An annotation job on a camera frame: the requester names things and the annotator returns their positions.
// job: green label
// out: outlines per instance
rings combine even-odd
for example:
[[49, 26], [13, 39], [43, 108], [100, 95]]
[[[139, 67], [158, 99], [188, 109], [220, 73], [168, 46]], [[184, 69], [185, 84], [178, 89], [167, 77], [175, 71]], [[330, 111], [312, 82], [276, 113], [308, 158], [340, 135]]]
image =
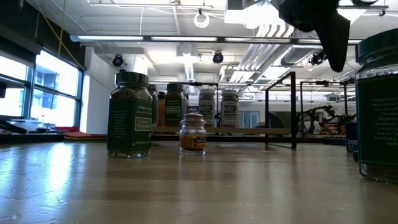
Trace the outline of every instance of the green label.
[[359, 160], [398, 165], [398, 75], [357, 80]]
[[112, 99], [109, 102], [108, 149], [135, 151], [150, 148], [152, 102]]
[[165, 125], [179, 126], [183, 118], [182, 100], [165, 101]]

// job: window frame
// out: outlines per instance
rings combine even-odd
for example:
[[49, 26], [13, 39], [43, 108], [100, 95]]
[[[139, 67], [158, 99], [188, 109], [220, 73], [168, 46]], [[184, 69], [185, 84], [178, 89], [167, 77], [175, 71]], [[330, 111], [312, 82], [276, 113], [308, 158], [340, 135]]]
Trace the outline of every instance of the window frame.
[[[44, 52], [47, 52], [53, 57], [56, 57], [53, 52], [42, 49]], [[0, 73], [0, 81], [10, 84], [12, 86], [16, 86], [24, 89], [24, 100], [22, 104], [22, 113], [21, 116], [8, 116], [8, 115], [0, 115], [0, 119], [11, 120], [11, 119], [31, 119], [31, 111], [32, 111], [32, 102], [33, 102], [33, 91], [40, 90], [43, 92], [47, 92], [50, 94], [63, 96], [67, 98], [71, 98], [75, 100], [75, 108], [74, 108], [74, 126], [80, 126], [80, 118], [81, 118], [81, 98], [82, 98], [82, 89], [83, 89], [83, 70], [78, 68], [74, 63], [71, 63], [64, 58], [59, 58], [59, 60], [71, 65], [76, 68], [78, 71], [78, 83], [77, 83], [77, 91], [76, 96], [69, 95], [67, 93], [63, 93], [58, 90], [53, 90], [52, 88], [35, 84], [35, 77], [37, 74], [36, 71], [36, 63], [34, 63], [33, 67], [27, 66], [27, 74], [25, 80], [20, 80], [18, 78], [10, 77], [8, 75], [4, 75]]]

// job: ceiling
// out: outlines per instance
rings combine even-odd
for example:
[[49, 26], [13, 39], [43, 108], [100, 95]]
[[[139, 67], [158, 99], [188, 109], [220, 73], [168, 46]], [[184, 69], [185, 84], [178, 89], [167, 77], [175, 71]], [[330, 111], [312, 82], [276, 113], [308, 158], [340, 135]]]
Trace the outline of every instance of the ceiling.
[[[36, 2], [43, 9], [44, 14], [52, 21], [61, 25], [63, 0], [26, 0], [37, 7]], [[102, 0], [102, 3], [116, 4], [170, 4], [170, 0]], [[379, 11], [366, 12], [351, 25], [350, 37], [364, 39], [379, 32], [397, 28], [398, 1], [385, 0], [389, 6], [387, 14], [392, 16], [379, 17]], [[254, 36], [258, 29], [247, 29], [242, 24], [225, 24], [222, 19], [226, 8], [226, 0], [181, 0], [182, 5], [214, 6], [211, 11], [216, 18], [210, 17], [208, 27], [197, 27], [193, 18], [196, 10], [177, 9], [177, 22], [171, 9], [134, 9], [106, 6], [90, 6], [87, 0], [67, 0], [65, 30], [70, 34], [124, 34], [124, 35], [211, 35], [211, 36]], [[175, 60], [177, 44], [143, 42], [102, 42], [101, 48], [107, 47], [142, 47], [153, 62], [156, 72], [150, 72], [151, 80], [161, 80], [162, 77], [177, 76], [184, 71], [184, 66]], [[197, 44], [197, 51], [201, 55], [199, 62], [193, 64], [195, 73], [210, 73], [217, 76], [221, 65], [213, 64], [212, 57], [216, 50], [224, 55], [224, 64], [236, 65], [245, 56], [249, 44]], [[349, 47], [347, 65], [341, 73], [331, 71], [327, 62], [307, 69], [307, 64], [300, 62], [291, 70], [297, 72], [300, 80], [332, 80], [346, 72], [358, 69], [354, 61], [354, 47]]]

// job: white label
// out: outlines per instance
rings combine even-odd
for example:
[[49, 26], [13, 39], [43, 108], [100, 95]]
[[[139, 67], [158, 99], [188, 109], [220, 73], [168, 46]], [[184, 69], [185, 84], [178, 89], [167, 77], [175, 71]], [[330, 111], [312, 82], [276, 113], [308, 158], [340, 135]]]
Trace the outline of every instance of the white label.
[[238, 124], [238, 102], [221, 102], [221, 124]]
[[203, 119], [206, 121], [206, 124], [214, 124], [214, 101], [200, 100], [199, 114], [203, 116]]

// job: small spice jar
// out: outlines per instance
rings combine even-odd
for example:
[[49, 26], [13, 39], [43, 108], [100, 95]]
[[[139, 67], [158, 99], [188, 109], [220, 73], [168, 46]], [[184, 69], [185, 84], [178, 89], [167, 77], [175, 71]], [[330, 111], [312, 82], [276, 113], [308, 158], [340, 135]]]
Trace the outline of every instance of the small spice jar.
[[149, 84], [148, 91], [152, 97], [152, 127], [157, 126], [157, 108], [158, 108], [158, 99], [157, 99], [157, 87], [154, 84]]
[[203, 116], [186, 114], [181, 121], [180, 153], [204, 155], [206, 149], [206, 130]]
[[205, 127], [214, 127], [214, 95], [212, 89], [201, 89], [199, 93], [199, 113], [206, 121]]
[[158, 127], [164, 126], [164, 96], [165, 93], [160, 91], [158, 95], [158, 115], [157, 115], [157, 125]]
[[150, 153], [152, 97], [147, 75], [116, 74], [117, 88], [109, 101], [107, 154], [109, 157], [145, 157]]
[[371, 180], [398, 183], [398, 29], [355, 48], [359, 169]]
[[221, 96], [221, 127], [236, 128], [238, 126], [238, 92], [223, 90]]
[[185, 98], [183, 85], [178, 83], [167, 84], [165, 96], [165, 121], [167, 127], [179, 127], [180, 122], [187, 109], [187, 99]]

